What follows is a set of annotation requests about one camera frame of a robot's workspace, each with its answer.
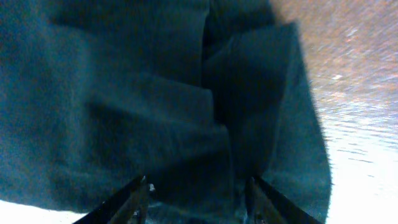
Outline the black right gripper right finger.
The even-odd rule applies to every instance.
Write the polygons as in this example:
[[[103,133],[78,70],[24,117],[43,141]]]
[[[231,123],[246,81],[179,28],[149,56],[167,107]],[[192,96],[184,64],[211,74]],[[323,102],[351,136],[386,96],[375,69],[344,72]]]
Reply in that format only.
[[[245,223],[322,224],[260,177],[246,181],[245,206]]]

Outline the dark green t-shirt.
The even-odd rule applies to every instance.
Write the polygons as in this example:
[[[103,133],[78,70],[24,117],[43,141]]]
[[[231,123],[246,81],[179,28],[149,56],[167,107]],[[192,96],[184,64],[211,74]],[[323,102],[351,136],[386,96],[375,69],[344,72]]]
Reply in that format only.
[[[269,1],[1,1],[1,199],[88,213],[130,181],[157,223],[324,223],[331,171],[299,28]]]

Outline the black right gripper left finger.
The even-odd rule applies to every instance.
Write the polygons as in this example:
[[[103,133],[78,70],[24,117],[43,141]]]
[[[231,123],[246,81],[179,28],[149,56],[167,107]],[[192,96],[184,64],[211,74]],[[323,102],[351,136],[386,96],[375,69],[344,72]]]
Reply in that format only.
[[[150,185],[139,176],[73,224],[145,224]]]

